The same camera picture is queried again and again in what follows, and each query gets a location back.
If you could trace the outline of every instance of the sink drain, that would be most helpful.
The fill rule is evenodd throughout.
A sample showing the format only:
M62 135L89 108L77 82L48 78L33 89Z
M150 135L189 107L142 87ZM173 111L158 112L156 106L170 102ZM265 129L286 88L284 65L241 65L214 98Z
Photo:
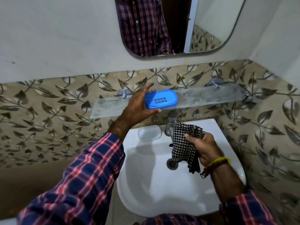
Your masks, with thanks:
M170 170L176 170L178 168L178 162L174 162L173 159L167 160L167 167Z

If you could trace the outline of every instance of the plaid shirt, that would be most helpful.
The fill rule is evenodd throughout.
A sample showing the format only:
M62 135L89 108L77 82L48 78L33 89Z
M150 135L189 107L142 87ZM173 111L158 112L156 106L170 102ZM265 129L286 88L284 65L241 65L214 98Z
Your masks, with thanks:
M105 133L66 169L62 181L20 212L21 225L105 224L113 184L125 158L119 138ZM275 224L267 207L252 191L220 204L226 224ZM196 216L162 214L144 225L209 224Z
M116 0L121 36L125 45L138 56L171 53L160 0Z

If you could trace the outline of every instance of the person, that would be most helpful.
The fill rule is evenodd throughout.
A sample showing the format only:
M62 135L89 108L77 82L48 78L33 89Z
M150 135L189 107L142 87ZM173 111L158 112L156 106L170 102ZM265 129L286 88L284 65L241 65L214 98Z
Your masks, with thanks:
M62 181L54 189L35 198L20 212L18 224L105 224L114 181L125 158L122 145L125 136L137 123L161 112L160 109L145 108L145 94L152 85L145 85L130 98L128 106L107 133L84 149L66 169ZM203 166L223 157L210 133L206 132L203 139L191 136L186 136L186 139L199 151ZM251 190L245 189L229 163L213 169L210 176L222 202L220 212L226 224L275 224L268 208ZM191 215L162 214L148 218L142 224L210 223Z
M121 36L142 57L172 53L161 0L116 0Z

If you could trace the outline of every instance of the yellow thread bracelet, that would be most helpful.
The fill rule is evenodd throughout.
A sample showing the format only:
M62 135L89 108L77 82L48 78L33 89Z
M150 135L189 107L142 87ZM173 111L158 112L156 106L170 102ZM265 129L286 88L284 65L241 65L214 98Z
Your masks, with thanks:
M214 161L212 161L208 166L211 166L212 164L219 162L219 161L223 161L223 160L227 160L229 163L231 162L231 159L226 158L226 157L221 157L221 158L218 158L218 159L215 159Z

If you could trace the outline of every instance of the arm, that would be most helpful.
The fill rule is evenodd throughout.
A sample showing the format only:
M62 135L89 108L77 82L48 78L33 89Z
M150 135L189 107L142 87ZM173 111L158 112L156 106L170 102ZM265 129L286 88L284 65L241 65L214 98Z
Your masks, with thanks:
M161 111L145 108L145 94L152 85L131 97L108 132L84 149L54 189L20 212L18 224L105 224L113 184L125 158L122 142L133 125Z
M186 139L198 150L203 166L224 156L210 133L206 132L203 139L189 135ZM245 192L244 184L228 163L216 167L210 175L222 202L220 212L226 224L275 224L269 210L255 194L250 190Z
M159 17L158 35L161 39L161 45L158 50L158 53L162 54L164 52L168 52L170 54L170 53L172 53L172 44L171 44L171 39L169 37L165 18L163 16L161 0L159 0L159 4L157 6L157 12L158 12L158 17Z

